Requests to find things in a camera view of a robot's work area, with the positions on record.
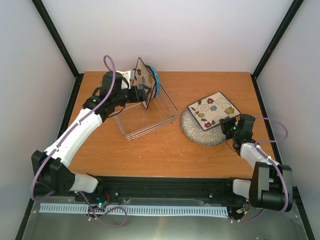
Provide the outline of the white square floral plate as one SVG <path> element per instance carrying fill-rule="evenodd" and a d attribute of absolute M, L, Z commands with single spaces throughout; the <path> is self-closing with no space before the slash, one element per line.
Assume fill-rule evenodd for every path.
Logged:
<path fill-rule="evenodd" d="M 145 100 L 142 105 L 147 109 L 151 100 L 156 96 L 156 79 L 140 57 L 135 67 L 133 85 L 144 90 Z"/>

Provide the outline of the blue polka dot plate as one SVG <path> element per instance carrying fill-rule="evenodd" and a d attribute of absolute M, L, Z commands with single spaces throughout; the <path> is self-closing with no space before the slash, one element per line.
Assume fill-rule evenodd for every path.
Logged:
<path fill-rule="evenodd" d="M 151 73 L 153 74 L 153 77 L 155 79 L 155 82 L 156 82 L 156 84 L 155 84 L 156 91 L 155 91 L 155 96 L 154 96 L 154 98 L 156 98 L 160 94 L 160 88 L 161 88 L 160 77 L 159 77 L 157 70 L 153 66 L 146 65 L 146 67 L 151 71 Z"/>

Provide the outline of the chrome wire dish rack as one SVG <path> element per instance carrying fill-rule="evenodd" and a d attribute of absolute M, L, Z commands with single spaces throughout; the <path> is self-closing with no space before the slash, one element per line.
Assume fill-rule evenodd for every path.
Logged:
<path fill-rule="evenodd" d="M 153 98 L 147 109 L 140 103 L 128 103 L 115 116 L 124 138 L 128 141 L 141 137 L 170 124 L 178 115 L 178 109 L 163 87 Z"/>

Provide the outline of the grey speckled round plate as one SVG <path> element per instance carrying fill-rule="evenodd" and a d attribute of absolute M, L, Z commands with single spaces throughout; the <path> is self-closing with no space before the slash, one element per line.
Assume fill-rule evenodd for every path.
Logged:
<path fill-rule="evenodd" d="M 188 109 L 181 115 L 180 126 L 188 139 L 202 146 L 213 147 L 226 140 L 220 125 L 204 131 Z"/>

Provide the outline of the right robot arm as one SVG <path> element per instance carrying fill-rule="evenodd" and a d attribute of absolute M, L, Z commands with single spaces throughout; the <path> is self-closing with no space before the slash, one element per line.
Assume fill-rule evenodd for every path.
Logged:
<path fill-rule="evenodd" d="M 253 139 L 255 120 L 248 114 L 220 120 L 222 133 L 232 140 L 233 150 L 253 169 L 250 180 L 230 178 L 229 187 L 233 194 L 246 198 L 255 208 L 289 212 L 293 204 L 292 169 L 274 160 Z"/>

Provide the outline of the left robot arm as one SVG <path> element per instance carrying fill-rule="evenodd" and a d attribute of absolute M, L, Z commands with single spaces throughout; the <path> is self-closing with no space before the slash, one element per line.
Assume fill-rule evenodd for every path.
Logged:
<path fill-rule="evenodd" d="M 92 201 L 103 198 L 104 188 L 97 178 L 89 174 L 69 170 L 80 146 L 90 134 L 107 118 L 116 115 L 115 108 L 127 103 L 143 102 L 147 99 L 142 84 L 126 89 L 111 89 L 106 95 L 93 93 L 83 104 L 78 116 L 67 130 L 45 151 L 36 150 L 31 156 L 34 179 L 30 193 L 36 183 L 47 187 L 51 193 L 86 192 Z"/>

